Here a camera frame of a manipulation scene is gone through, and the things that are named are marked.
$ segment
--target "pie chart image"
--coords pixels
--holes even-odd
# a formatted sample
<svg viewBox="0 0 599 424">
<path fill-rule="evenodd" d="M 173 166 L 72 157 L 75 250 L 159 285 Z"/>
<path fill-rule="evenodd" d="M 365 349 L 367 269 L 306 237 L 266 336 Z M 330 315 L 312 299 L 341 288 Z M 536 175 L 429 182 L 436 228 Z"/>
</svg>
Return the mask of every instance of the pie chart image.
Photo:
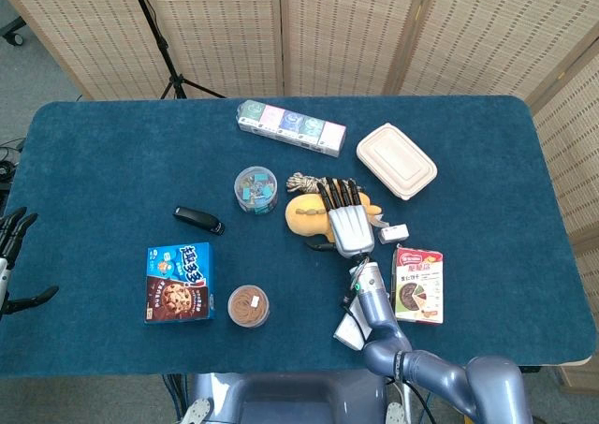
<svg viewBox="0 0 599 424">
<path fill-rule="evenodd" d="M 403 307 L 415 312 L 427 303 L 427 293 L 422 285 L 410 282 L 400 289 L 400 301 Z"/>
</svg>

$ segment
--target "gray floor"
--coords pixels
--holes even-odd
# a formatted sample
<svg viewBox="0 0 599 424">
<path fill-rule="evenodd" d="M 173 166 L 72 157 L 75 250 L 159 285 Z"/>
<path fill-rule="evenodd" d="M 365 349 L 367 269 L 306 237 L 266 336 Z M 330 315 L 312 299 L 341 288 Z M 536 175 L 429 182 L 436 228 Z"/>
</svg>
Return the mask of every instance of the gray floor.
<svg viewBox="0 0 599 424">
<path fill-rule="evenodd" d="M 0 25 L 16 16 L 0 0 Z M 0 39 L 0 142 L 25 136 L 42 105 L 79 95 L 29 28 L 20 33 L 22 47 Z M 534 413 L 547 423 L 599 422 L 599 397 L 561 393 L 551 370 L 527 374 L 525 381 Z M 438 399 L 431 407 L 439 423 L 463 422 Z M 174 422 L 174 412 L 158 376 L 11 379 L 0 380 L 0 421 L 165 424 Z"/>
</svg>

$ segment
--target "blue snack box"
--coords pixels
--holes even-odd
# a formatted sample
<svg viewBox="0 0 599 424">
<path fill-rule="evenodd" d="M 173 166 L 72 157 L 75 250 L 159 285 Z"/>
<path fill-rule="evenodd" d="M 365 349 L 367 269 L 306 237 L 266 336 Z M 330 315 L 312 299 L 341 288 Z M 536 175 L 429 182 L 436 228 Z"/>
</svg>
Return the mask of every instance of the blue snack box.
<svg viewBox="0 0 599 424">
<path fill-rule="evenodd" d="M 213 293 L 209 243 L 148 248 L 146 323 L 212 319 Z"/>
</svg>

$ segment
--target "caster wheel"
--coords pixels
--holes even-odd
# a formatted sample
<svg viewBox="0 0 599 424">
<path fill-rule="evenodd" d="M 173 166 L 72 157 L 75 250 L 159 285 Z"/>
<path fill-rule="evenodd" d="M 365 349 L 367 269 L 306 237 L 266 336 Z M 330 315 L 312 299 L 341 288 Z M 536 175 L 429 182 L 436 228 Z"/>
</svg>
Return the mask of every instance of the caster wheel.
<svg viewBox="0 0 599 424">
<path fill-rule="evenodd" d="M 21 35 L 17 34 L 17 33 L 10 33 L 7 36 L 4 36 L 4 38 L 13 47 L 20 47 L 22 45 L 22 43 L 24 42 Z"/>
</svg>

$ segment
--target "table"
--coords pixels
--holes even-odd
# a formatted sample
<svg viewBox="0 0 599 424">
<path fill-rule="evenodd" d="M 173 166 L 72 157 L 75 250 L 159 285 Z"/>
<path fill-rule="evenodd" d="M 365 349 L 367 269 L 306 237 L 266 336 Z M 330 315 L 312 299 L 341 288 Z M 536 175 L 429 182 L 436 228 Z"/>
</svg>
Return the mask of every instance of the table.
<svg viewBox="0 0 599 424">
<path fill-rule="evenodd" d="M 353 176 L 411 247 L 445 255 L 446 321 L 405 323 L 415 348 L 457 363 L 501 354 L 520 365 L 584 359 L 595 330 L 528 108 L 510 96 L 269 98 L 347 126 L 339 158 L 241 132 L 240 99 L 51 103 L 36 115 L 8 211 L 38 212 L 11 297 L 47 285 L 47 304 L 0 323 L 0 375 L 339 370 L 359 353 L 331 338 L 350 262 L 310 251 L 285 225 L 294 171 Z M 358 161 L 358 142 L 391 122 L 439 168 L 404 202 Z M 245 214 L 233 195 L 244 168 L 270 168 L 279 205 Z M 176 221 L 177 205 L 226 225 L 212 235 Z M 149 246 L 209 241 L 213 321 L 148 326 Z M 388 282 L 392 245 L 373 256 Z M 226 314 L 235 287 L 260 285 L 270 317 L 242 329 Z"/>
</svg>

